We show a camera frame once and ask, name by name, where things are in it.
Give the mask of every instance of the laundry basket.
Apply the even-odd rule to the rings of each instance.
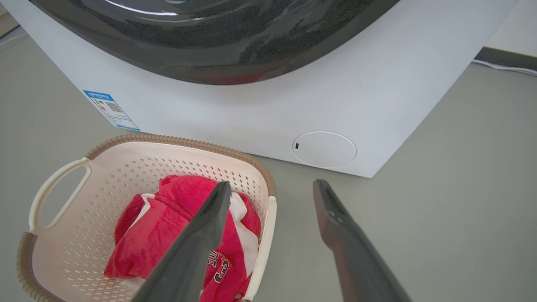
[[[43,202],[70,172],[86,174],[47,227],[39,226]],[[209,143],[169,136],[131,134],[107,140],[67,164],[41,187],[30,210],[30,232],[17,255],[23,288],[37,301],[130,301],[135,292],[103,275],[114,249],[114,228],[138,193],[156,192],[167,175],[199,175],[229,181],[248,195],[261,220],[259,252],[243,298],[256,294],[269,256],[276,220],[276,189],[270,172],[254,157]]]

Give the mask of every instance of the floor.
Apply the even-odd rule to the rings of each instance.
[[[58,168],[127,131],[30,37],[0,48],[0,99],[0,296],[32,301],[15,256],[34,195]],[[414,302],[535,301],[536,133],[537,77],[472,65],[372,179],[261,158],[278,218],[256,302],[342,300],[318,232],[316,178],[329,181]],[[47,213],[63,200],[50,198]]]

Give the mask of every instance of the qr code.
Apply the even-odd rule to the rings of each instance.
[[[114,103],[106,102],[106,105],[110,106],[110,109],[112,109],[112,111],[123,112],[123,110],[121,110],[121,108],[119,108],[119,106]]]

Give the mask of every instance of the washing machine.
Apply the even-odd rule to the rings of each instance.
[[[517,0],[0,2],[113,126],[372,177]]]

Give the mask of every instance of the wall baseboard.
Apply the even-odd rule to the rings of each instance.
[[[19,23],[8,12],[0,13],[0,37],[12,31]]]
[[[507,67],[526,68],[537,71],[537,57],[490,47],[483,47],[477,56],[475,56],[475,59]]]

